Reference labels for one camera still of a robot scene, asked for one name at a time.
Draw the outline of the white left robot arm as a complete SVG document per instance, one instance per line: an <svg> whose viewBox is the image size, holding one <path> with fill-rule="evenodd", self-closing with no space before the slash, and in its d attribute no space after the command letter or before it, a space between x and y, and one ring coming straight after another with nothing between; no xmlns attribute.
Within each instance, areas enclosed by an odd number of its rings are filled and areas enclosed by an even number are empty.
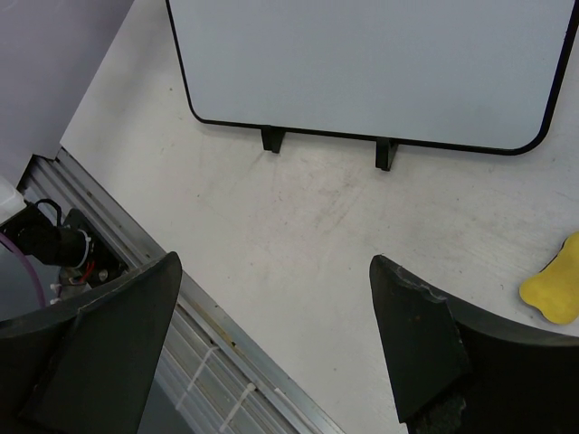
<svg viewBox="0 0 579 434"><path fill-rule="evenodd" d="M5 178L1 179L1 234L11 252L61 268L58 291L95 288L128 270L80 210L64 214L49 198L27 201Z"/></svg>

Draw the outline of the white whiteboard black frame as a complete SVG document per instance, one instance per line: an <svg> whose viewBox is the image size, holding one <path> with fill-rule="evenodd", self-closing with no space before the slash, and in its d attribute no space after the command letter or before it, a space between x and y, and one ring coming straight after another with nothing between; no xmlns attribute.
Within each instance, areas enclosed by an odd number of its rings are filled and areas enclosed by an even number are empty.
<svg viewBox="0 0 579 434"><path fill-rule="evenodd" d="M515 156L553 118L575 1L170 1L202 123Z"/></svg>

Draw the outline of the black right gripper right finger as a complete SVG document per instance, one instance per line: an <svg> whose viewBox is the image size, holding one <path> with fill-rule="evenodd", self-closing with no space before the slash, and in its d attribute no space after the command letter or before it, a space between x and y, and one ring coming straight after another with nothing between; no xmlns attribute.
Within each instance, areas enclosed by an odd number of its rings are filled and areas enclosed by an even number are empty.
<svg viewBox="0 0 579 434"><path fill-rule="evenodd" d="M575 433L578 340L448 294L385 256L369 267L397 418L411 433Z"/></svg>

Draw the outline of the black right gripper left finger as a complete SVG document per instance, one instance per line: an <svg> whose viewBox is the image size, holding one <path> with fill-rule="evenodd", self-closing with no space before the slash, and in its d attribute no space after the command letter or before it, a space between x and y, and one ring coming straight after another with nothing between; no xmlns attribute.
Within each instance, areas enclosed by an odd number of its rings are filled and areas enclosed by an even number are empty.
<svg viewBox="0 0 579 434"><path fill-rule="evenodd" d="M176 306L174 252L1 323L1 431L135 433Z"/></svg>

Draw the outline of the yellow whiteboard eraser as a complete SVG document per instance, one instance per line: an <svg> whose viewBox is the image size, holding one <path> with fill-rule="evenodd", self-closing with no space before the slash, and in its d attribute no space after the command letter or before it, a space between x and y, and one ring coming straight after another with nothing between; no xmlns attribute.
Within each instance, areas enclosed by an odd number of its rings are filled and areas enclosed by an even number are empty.
<svg viewBox="0 0 579 434"><path fill-rule="evenodd" d="M557 255L519 287L521 299L556 325L578 318L578 233L571 234Z"/></svg>

